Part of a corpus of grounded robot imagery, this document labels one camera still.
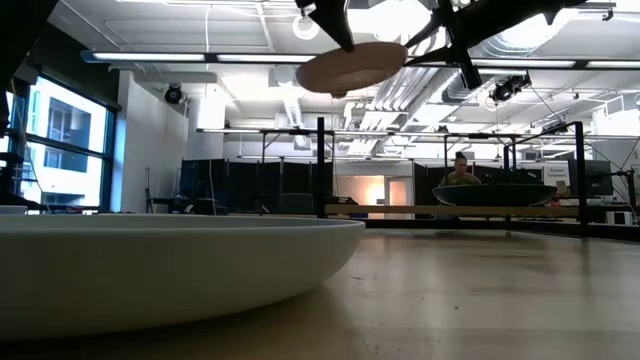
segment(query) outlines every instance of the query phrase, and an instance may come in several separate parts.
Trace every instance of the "window frame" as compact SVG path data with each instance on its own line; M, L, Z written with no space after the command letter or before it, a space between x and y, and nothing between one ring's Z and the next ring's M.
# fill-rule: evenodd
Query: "window frame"
M20 83L20 89L18 89L19 94L14 94L17 100L16 100L16 106L14 107L13 113L12 113L12 118L13 118L11 119L12 127L7 129L7 136L9 136L11 139L9 143L10 144L9 152L14 154L19 154L21 158L23 158L22 164L19 164L20 166L23 166L23 167L26 163L24 159L25 158L24 151L27 148L26 146L27 142L41 144L52 149L68 151L71 153L86 155L86 156L100 159L102 161L102 176L100 179L100 194L99 194L100 204L98 206L83 206L83 209L99 210L102 212L109 211L111 208L111 176L113 174L113 148L114 148L114 141L115 141L114 134L115 134L115 126L116 126L116 121L115 121L116 112L114 111L114 109L108 106L105 106L101 101L96 101L96 99L93 99L92 97L89 97L86 94L83 94L82 92L72 89L63 83L56 81L56 79L53 79L43 74L40 74L39 77L47 81L50 81L55 85L58 85L64 88L65 90L71 91L78 96L84 97L85 99L92 101L106 109L104 150L102 152L93 151L93 150L89 150L81 146L73 145L70 143L64 143L62 141L57 141L50 138L38 136L35 134L30 134L28 131L25 131L25 138L21 139L20 138L21 126L24 125L27 128L29 128L29 126L33 124L33 122L30 121L31 119L28 118L31 91L30 91L29 84L27 84L26 82L22 82L18 79L15 79L16 84ZM19 119L18 112L20 112L22 119L26 121L26 124L20 124L20 122L18 121ZM19 189L20 189L20 181L16 181L16 183L14 184L14 188L11 190L13 191L13 193L19 194ZM64 210L67 208L66 205L50 205L49 207L51 208L51 210Z

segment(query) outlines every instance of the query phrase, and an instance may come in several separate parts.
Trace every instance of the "sign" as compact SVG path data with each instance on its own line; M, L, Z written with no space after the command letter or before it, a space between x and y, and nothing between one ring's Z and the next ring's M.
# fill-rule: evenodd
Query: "sign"
M564 181L566 185L571 182L569 180L569 166L547 166L542 169L544 184L548 186L557 186L558 181Z

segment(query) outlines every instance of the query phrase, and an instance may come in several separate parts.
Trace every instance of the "security camera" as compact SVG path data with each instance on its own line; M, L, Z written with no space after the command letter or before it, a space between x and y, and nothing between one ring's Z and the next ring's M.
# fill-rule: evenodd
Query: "security camera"
M489 97L496 103L509 101L527 86L531 86L529 73L524 76L510 76L506 81L498 82Z
M180 84L169 85L169 90L167 90L167 92L164 94L164 99L169 104L174 104L174 105L180 104L180 102L182 101L182 97L184 95L181 88L182 88L182 85Z

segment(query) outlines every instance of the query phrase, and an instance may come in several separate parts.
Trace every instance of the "window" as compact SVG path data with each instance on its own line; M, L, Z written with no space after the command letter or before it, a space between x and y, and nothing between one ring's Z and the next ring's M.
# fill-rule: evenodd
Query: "window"
M9 104L9 121L11 121L11 114L13 113L13 94L7 93L7 103ZM5 136L0 139L0 153L9 151L9 137ZM6 162L0 161L0 167L6 166Z
M25 199L46 201L49 205L100 205L102 159L42 144L27 145L31 149L31 162L25 159L20 188ZM44 193L27 177L27 173L33 175L32 169Z
M44 78L28 104L20 194L49 205L107 207L101 199L109 191L113 113Z
M91 151L105 151L107 109L51 81L31 87L27 132Z

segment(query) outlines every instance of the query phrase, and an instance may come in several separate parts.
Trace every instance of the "white wall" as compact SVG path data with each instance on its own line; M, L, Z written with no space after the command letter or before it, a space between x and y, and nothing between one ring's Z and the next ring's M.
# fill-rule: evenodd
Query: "white wall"
M223 128L224 127L224 103L211 104L214 100L195 100L189 104L189 136L187 144L186 160L206 160L223 158L223 134L199 133L198 128ZM220 122L207 123L205 120L212 117L220 117Z
M188 120L137 84L130 72L120 74L111 207L146 211L145 168L150 168L152 196L169 196L187 145Z

